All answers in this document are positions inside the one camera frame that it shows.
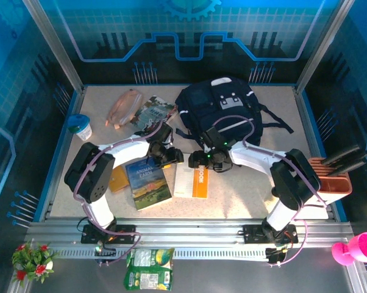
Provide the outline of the white orange notebook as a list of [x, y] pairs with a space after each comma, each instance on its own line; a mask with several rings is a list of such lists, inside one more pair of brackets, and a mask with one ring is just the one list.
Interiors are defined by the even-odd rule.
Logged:
[[174, 182], [175, 197], [202, 198], [208, 197], [208, 169], [203, 165], [189, 168], [187, 164], [177, 164]]

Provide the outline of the Animal Farm landscape book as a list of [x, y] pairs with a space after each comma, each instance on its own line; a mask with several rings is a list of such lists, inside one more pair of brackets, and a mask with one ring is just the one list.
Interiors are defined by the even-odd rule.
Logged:
[[152, 158], [126, 165], [126, 173], [138, 211], [173, 198], [163, 170], [156, 166]]

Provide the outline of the illustrated book with red deer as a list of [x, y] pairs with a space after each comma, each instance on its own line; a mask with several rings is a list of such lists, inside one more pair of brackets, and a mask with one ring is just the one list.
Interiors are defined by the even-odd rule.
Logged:
[[177, 114], [177, 105], [158, 96], [150, 97], [135, 113], [130, 123], [140, 130], [160, 121], [168, 122]]

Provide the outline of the mustard yellow leather wallet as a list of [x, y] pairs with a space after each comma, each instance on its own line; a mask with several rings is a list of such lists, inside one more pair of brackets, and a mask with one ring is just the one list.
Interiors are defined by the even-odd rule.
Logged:
[[109, 189], [112, 193], [119, 192], [129, 185], [127, 175], [122, 166], [117, 166], [112, 170], [109, 180]]

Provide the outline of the navy blue backpack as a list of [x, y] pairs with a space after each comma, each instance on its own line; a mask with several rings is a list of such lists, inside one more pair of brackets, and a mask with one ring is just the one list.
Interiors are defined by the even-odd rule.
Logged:
[[264, 128], [293, 129], [260, 103], [249, 84], [233, 76], [206, 80], [183, 89], [175, 104], [187, 133], [177, 129], [185, 139], [204, 146], [201, 134], [214, 126], [227, 141], [242, 140], [260, 145]]

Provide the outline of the green snack bag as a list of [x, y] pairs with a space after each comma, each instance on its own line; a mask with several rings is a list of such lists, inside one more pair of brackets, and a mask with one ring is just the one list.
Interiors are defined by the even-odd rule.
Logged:
[[126, 290], [170, 291], [173, 283], [174, 252], [174, 248], [133, 249], [126, 258]]

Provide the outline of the pink zipped pencil case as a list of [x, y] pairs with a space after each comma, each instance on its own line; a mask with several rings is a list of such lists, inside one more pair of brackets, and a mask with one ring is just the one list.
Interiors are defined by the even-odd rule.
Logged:
[[142, 100], [143, 94], [138, 90], [129, 89], [124, 92], [111, 107], [105, 125], [112, 125], [115, 129], [126, 125], [134, 118]]

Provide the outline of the white cup with blue lid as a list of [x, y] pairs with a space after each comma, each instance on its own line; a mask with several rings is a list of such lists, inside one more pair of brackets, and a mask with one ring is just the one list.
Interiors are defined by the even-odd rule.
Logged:
[[92, 135], [90, 118], [83, 114], [72, 114], [67, 121], [70, 133], [77, 135], [82, 141], [88, 140]]

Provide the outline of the white orange knife block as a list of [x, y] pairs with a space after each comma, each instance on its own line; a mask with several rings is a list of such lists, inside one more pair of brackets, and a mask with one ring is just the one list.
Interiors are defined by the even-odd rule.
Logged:
[[352, 193], [352, 184], [348, 173], [337, 176], [329, 176], [335, 169], [322, 165], [321, 157], [312, 157], [308, 161], [320, 179], [318, 195], [326, 205], [340, 200]]

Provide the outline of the artificial plant with red flowers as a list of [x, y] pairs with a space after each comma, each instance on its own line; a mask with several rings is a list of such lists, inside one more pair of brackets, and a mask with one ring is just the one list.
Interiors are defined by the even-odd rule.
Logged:
[[53, 273], [53, 260], [57, 253], [49, 245], [25, 242], [19, 245], [12, 255], [12, 265], [15, 275], [14, 283], [24, 286], [27, 281], [44, 283], [50, 273]]

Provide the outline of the pink plastic goblet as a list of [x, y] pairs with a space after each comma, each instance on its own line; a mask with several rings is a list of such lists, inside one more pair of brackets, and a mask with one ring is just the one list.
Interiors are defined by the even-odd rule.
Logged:
[[355, 261], [367, 262], [367, 232], [354, 236], [347, 244], [333, 244], [331, 252], [334, 260], [342, 266], [349, 266]]

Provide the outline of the aluminium mounting rail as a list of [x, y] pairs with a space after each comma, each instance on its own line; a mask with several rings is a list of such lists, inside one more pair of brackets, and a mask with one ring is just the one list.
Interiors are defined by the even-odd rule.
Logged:
[[[75, 246], [80, 243], [78, 218], [53, 217], [30, 224], [26, 240], [52, 246]], [[233, 247], [244, 244], [238, 234], [243, 225], [262, 223], [260, 219], [118, 219], [119, 225], [135, 225], [141, 234], [141, 247]], [[308, 220], [307, 246], [329, 247], [346, 241], [354, 233], [350, 223]]]

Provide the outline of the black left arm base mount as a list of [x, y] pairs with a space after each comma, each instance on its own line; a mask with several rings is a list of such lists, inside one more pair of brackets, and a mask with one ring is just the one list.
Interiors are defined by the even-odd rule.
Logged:
[[135, 241], [135, 236], [132, 234], [136, 230], [135, 225], [111, 224], [107, 230], [131, 234], [123, 236], [108, 234], [89, 223], [83, 227], [80, 242], [82, 244], [97, 244], [99, 241], [103, 244], [133, 244]]

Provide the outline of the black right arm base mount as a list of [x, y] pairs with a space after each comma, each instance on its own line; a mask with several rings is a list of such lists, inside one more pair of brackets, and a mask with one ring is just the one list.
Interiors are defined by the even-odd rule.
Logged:
[[287, 225], [276, 231], [265, 225], [243, 225], [242, 235], [245, 244], [297, 244], [299, 242], [296, 226]]

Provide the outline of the aluminium frame post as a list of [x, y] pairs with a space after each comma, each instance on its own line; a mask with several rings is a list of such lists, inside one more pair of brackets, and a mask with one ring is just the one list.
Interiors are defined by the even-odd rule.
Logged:
[[311, 80], [318, 65], [322, 61], [325, 53], [332, 44], [336, 34], [338, 33], [342, 23], [346, 19], [350, 9], [354, 5], [355, 0], [339, 0], [338, 5], [326, 24], [319, 41], [316, 44], [314, 51], [309, 57], [304, 69], [296, 83], [295, 92], [297, 95], [301, 95]]
[[77, 94], [84, 85], [39, 0], [22, 0]]

